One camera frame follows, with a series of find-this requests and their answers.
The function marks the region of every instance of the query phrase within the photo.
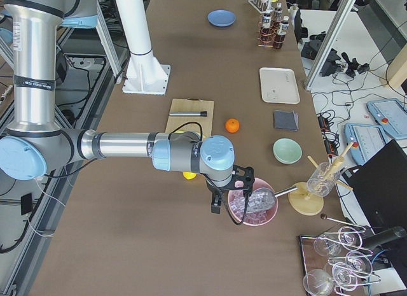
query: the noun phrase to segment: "metal shaft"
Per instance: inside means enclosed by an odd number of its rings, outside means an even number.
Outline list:
[[[14,74],[20,81],[55,81],[55,42],[60,17],[43,11],[6,4],[13,15]],[[15,85],[15,117],[8,129],[17,132],[52,132],[55,87]]]

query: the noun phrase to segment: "blue joint cap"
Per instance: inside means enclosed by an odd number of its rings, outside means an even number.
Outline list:
[[[235,162],[231,141],[223,136],[212,136],[201,146],[201,157],[205,164],[218,171],[229,169]]]
[[[0,168],[16,180],[31,180],[45,174],[46,162],[30,142],[6,136],[0,139]]]
[[[88,17],[65,18],[62,27],[73,27],[74,29],[93,29],[97,25],[97,15]]]
[[[151,152],[151,158],[156,169],[169,171],[171,168],[170,141],[168,139],[157,141]]]

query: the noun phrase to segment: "clear cup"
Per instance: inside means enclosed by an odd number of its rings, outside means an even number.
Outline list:
[[[335,183],[340,177],[340,172],[335,172],[333,174],[327,174],[330,164],[323,162],[318,165],[314,173],[307,181],[308,191],[317,196],[327,196],[332,188],[335,186]]]

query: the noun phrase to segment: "orange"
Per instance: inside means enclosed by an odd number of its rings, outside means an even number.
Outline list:
[[[233,119],[233,118],[229,119],[224,124],[224,127],[228,132],[231,132],[231,133],[237,132],[239,130],[239,128],[240,128],[239,120],[236,120],[236,119]]]

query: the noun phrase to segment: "monitor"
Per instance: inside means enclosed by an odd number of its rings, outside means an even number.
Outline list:
[[[375,233],[407,229],[407,155],[395,140],[388,142],[358,171],[344,173]],[[407,286],[407,239],[383,244],[385,253]]]

